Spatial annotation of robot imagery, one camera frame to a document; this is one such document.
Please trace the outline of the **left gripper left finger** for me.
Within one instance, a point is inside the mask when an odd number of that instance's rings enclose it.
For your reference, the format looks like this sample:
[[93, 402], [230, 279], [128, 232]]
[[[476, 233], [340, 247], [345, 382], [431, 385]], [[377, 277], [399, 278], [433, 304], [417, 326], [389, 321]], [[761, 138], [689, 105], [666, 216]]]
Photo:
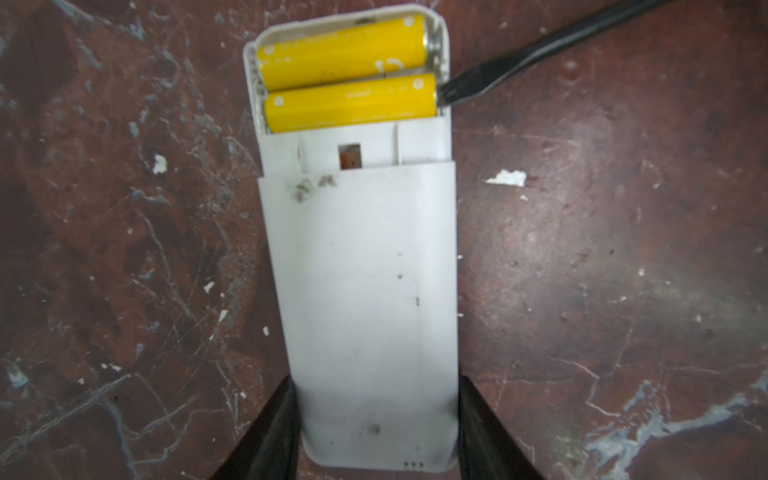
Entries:
[[286, 376], [211, 479], [294, 480], [300, 438], [297, 390]]

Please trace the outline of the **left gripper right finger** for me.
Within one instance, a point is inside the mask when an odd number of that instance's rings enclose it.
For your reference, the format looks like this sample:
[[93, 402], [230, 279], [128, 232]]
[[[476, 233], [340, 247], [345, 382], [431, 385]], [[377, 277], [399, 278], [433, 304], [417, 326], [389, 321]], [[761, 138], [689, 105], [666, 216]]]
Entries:
[[466, 375], [459, 377], [458, 461], [463, 480], [543, 480]]

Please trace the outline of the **white remote control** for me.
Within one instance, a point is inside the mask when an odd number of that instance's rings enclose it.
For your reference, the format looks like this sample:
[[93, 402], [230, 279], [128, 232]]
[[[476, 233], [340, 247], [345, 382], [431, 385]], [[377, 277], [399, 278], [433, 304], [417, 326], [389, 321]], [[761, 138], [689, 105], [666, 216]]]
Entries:
[[445, 20], [417, 4], [271, 27], [243, 51], [269, 255], [305, 452], [327, 467], [438, 473], [456, 461], [456, 165], [451, 111], [273, 133], [260, 47], [421, 15], [450, 74]]

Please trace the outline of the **red handled screwdriver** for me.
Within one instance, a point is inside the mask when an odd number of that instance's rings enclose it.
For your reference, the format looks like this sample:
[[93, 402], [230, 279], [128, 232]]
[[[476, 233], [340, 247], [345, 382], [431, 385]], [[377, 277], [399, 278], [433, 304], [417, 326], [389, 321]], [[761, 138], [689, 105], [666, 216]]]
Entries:
[[506, 55], [487, 60], [440, 85], [439, 107], [481, 96], [510, 76], [661, 5], [664, 0], [631, 0], [594, 12]]

